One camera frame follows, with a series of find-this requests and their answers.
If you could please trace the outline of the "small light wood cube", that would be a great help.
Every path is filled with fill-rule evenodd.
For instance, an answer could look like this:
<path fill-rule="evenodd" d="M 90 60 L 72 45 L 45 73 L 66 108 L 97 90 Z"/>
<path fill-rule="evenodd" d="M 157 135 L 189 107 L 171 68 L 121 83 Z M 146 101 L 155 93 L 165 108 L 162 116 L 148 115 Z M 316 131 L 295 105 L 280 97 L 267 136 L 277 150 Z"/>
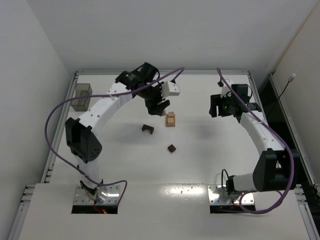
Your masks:
<path fill-rule="evenodd" d="M 173 118 L 168 118 L 168 124 L 170 127 L 173 126 Z"/>
<path fill-rule="evenodd" d="M 174 118 L 175 117 L 175 113 L 174 112 L 169 112 L 168 113 L 168 118 Z"/>

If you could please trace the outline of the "dark wood arch block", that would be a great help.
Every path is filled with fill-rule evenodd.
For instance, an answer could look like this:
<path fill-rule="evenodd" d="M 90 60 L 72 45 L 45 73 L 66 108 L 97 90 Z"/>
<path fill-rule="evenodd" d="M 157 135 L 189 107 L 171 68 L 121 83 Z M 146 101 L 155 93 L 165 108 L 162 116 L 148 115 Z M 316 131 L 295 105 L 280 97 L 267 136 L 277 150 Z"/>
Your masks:
<path fill-rule="evenodd" d="M 147 125 L 147 124 L 143 124 L 141 127 L 141 130 L 143 132 L 148 131 L 151 135 L 154 133 L 155 128 L 153 126 Z"/>

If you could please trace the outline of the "grey plastic block box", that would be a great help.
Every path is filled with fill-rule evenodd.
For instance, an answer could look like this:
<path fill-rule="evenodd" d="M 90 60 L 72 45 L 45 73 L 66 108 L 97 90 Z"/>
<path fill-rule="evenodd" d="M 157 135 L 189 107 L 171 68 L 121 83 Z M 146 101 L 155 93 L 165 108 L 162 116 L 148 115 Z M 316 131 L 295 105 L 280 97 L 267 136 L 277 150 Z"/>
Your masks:
<path fill-rule="evenodd" d="M 90 98 L 92 95 L 92 88 L 89 83 L 77 83 L 75 87 L 74 97 L 85 97 L 81 99 L 75 99 L 71 102 L 71 107 L 75 112 L 86 112 L 89 109 Z"/>

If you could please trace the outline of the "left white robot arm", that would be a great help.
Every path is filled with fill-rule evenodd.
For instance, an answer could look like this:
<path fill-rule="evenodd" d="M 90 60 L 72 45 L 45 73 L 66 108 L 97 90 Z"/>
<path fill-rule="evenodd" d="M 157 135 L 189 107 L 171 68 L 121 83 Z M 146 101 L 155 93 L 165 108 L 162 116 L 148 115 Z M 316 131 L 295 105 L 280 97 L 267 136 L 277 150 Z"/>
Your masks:
<path fill-rule="evenodd" d="M 66 144 L 76 157 L 77 168 L 82 172 L 80 185 L 89 196 L 94 198 L 103 183 L 98 170 L 102 152 L 98 134 L 117 110 L 139 96 L 144 99 L 149 115 L 165 114 L 170 101 L 162 93 L 162 84 L 147 86 L 159 75 L 159 70 L 147 62 L 133 71 L 123 71 L 107 91 L 107 97 L 99 99 L 80 117 L 69 117 L 65 122 Z"/>

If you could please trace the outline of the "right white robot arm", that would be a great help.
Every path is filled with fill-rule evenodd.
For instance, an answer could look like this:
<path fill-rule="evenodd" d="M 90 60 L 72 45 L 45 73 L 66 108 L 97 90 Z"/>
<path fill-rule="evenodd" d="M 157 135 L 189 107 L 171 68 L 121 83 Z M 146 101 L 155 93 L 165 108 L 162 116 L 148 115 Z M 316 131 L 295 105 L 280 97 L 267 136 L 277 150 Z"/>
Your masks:
<path fill-rule="evenodd" d="M 213 118 L 235 117 L 251 137 L 259 154 L 252 173 L 228 176 L 227 193 L 293 190 L 298 179 L 298 152 L 287 151 L 284 144 L 270 132 L 268 125 L 263 122 L 260 106 L 250 102 L 248 85 L 232 83 L 227 87 L 219 83 L 219 86 L 221 93 L 210 97 L 209 114 Z"/>

